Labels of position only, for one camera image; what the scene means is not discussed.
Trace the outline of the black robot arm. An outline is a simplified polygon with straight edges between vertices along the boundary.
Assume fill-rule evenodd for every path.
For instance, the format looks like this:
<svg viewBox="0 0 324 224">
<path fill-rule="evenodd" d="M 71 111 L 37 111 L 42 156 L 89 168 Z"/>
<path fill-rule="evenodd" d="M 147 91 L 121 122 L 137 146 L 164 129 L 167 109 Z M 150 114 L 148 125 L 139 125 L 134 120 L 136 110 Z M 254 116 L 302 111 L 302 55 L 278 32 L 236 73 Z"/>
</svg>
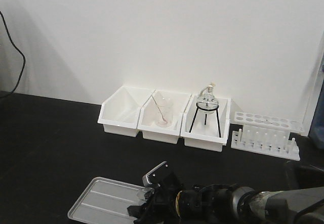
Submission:
<svg viewBox="0 0 324 224">
<path fill-rule="evenodd" d="M 130 205 L 134 223 L 323 223 L 323 187 L 255 191 L 238 185 L 194 185 L 190 189 L 170 173 Z"/>
</svg>

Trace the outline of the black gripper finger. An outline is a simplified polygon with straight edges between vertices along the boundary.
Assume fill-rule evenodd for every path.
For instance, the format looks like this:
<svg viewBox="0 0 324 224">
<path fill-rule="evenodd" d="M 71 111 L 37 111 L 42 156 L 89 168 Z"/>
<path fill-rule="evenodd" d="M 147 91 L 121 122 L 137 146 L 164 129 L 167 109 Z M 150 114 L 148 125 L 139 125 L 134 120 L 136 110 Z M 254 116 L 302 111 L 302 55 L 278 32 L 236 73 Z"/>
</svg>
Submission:
<svg viewBox="0 0 324 224">
<path fill-rule="evenodd" d="M 127 208 L 128 215 L 135 217 L 134 223 L 152 223 L 151 203 L 144 203 L 140 206 L 131 205 Z"/>
</svg>

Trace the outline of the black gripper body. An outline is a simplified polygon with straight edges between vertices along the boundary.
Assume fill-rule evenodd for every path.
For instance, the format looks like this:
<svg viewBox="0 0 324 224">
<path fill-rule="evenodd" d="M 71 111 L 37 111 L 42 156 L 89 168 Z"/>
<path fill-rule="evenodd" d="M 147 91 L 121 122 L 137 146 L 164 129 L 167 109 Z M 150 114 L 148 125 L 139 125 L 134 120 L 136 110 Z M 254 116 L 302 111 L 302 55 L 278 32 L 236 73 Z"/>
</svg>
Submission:
<svg viewBox="0 0 324 224">
<path fill-rule="evenodd" d="M 176 223 L 180 217 L 176 211 L 176 196 L 183 190 L 183 184 L 172 172 L 154 188 L 151 203 L 152 223 Z"/>
</svg>

